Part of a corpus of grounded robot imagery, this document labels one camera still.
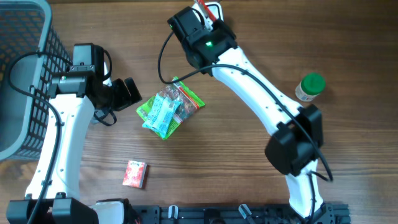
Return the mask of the teal packet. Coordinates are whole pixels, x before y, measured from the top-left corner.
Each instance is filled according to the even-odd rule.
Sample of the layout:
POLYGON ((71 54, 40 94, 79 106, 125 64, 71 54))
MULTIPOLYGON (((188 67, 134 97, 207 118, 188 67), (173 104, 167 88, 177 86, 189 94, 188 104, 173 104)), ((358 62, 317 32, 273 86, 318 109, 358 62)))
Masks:
POLYGON ((160 134, 162 139, 165 139, 167 137, 167 131, 169 130, 171 121, 179 106, 179 101, 171 100, 167 96, 163 97, 156 94, 152 108, 150 109, 142 127, 151 129, 160 134))

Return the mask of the red stick packet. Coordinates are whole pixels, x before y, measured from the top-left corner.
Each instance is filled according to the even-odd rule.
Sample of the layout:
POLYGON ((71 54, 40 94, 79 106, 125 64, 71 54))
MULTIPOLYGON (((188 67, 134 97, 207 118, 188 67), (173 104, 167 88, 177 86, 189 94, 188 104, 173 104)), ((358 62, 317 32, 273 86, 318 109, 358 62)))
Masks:
POLYGON ((207 15, 207 17, 210 18, 212 22, 215 22, 217 20, 214 14, 209 10, 208 6, 205 4, 204 0, 195 0, 195 2, 199 5, 202 12, 204 12, 205 15, 207 15))

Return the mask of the green snack packet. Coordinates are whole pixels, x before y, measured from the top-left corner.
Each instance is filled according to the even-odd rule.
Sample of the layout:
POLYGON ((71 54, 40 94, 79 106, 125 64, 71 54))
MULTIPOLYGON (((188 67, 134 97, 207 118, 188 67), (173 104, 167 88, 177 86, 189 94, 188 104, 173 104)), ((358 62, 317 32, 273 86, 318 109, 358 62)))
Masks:
MULTIPOLYGON (((171 100, 177 100, 180 102, 180 106, 176 110, 174 117, 171 121, 169 130, 167 131, 168 139, 170 135, 191 115, 194 114, 197 110, 205 106, 204 101, 202 101, 196 93, 191 91, 183 82, 178 82, 177 77, 173 78, 174 84, 166 85, 163 89, 161 89, 157 94, 160 96, 167 96, 171 100)), ((137 114, 145 121, 147 115, 152 108, 152 104, 156 95, 142 104, 136 110, 137 114)))

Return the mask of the pink tissue pack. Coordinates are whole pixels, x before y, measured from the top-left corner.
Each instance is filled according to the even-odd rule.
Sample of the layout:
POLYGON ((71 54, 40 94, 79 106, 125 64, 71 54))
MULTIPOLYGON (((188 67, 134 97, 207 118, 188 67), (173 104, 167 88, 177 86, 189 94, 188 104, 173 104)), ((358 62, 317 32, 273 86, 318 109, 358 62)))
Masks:
POLYGON ((123 185, 141 189, 144 184, 147 164, 139 161, 128 161, 123 185))

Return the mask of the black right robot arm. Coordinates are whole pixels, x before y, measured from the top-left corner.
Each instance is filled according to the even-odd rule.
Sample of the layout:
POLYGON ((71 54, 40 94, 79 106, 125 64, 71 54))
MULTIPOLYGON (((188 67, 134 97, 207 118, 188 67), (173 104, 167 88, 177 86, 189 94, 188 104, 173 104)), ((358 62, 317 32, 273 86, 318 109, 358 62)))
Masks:
POLYGON ((270 135, 264 153, 285 176, 289 205, 308 223, 315 223, 323 199, 318 191, 317 165, 333 175, 320 148, 322 114, 315 105, 303 107, 278 90, 249 61, 236 35, 206 6, 186 7, 167 21, 196 73, 207 73, 225 84, 255 113, 270 135))

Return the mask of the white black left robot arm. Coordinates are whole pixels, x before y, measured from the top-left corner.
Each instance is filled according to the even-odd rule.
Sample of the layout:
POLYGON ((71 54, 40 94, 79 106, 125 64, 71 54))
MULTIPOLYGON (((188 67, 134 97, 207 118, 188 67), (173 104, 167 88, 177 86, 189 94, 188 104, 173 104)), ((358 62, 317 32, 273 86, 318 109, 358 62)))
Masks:
POLYGON ((112 69, 107 50, 92 43, 75 44, 67 69, 54 73, 47 88, 49 123, 36 173, 22 200, 7 206, 9 223, 140 223, 128 199, 100 200, 92 206, 79 201, 83 145, 92 119, 107 125, 96 111, 113 116, 142 97, 132 78, 105 84, 112 69))

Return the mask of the green lid jar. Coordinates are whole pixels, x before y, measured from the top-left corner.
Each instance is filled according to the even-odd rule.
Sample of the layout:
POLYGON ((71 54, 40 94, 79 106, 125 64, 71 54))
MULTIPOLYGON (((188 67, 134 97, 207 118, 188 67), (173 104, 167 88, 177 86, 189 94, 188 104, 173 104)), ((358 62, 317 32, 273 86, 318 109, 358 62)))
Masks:
POLYGON ((309 73, 297 85, 296 97, 301 101, 312 101, 325 89, 325 79, 319 73, 309 73))

